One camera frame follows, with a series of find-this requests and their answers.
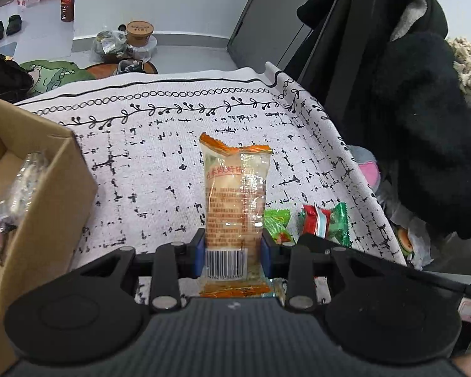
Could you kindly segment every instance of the green cartoon rug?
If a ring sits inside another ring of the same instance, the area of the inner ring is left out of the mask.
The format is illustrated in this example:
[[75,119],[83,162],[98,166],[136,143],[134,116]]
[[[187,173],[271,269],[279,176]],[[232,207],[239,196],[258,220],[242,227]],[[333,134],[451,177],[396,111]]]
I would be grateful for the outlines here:
[[75,63],[67,61],[35,60],[21,64],[21,67],[33,77],[34,85],[28,92],[29,97],[49,92],[70,82],[96,79],[94,75],[80,69]]

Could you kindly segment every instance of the gray floor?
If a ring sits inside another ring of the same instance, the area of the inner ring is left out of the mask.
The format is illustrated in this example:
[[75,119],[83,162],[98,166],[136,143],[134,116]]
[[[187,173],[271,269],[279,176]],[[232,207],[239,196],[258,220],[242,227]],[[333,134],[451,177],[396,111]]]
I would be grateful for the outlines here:
[[[5,28],[13,14],[21,15],[23,29],[16,35],[5,36],[0,47],[17,42],[14,60],[19,64],[35,59],[64,60],[85,68],[98,63],[90,51],[71,52],[73,22],[60,20],[60,0],[42,0],[23,11],[15,3],[0,7],[0,20]],[[200,46],[158,46],[151,62],[160,74],[237,69],[225,49]]]

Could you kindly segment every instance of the gray baseboard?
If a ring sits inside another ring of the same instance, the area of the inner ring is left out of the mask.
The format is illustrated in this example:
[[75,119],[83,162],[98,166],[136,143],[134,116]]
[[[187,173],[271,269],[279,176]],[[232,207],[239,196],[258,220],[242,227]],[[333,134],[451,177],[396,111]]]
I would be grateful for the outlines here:
[[[199,34],[165,34],[154,32],[157,45],[207,46],[209,48],[227,48],[229,38]],[[92,48],[94,36],[75,38],[72,52],[88,51]]]

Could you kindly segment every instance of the red bottle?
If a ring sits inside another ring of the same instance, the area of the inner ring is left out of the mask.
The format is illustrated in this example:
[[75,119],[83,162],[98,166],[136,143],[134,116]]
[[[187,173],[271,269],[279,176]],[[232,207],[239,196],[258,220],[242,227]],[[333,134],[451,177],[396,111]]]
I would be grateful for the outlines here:
[[75,0],[61,0],[61,21],[72,22],[75,14]]

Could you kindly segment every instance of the green candy wrapper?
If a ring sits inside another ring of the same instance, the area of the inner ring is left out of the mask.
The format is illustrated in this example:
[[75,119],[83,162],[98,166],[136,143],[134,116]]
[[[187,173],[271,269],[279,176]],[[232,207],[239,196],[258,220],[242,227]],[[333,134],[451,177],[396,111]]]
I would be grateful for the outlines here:
[[337,241],[340,245],[351,248],[352,242],[349,238],[349,215],[347,214],[347,205],[340,202],[331,210],[328,239]]
[[290,210],[265,210],[264,211],[264,228],[269,231],[277,244],[284,242],[294,242],[291,234],[286,230],[286,226],[290,222]]

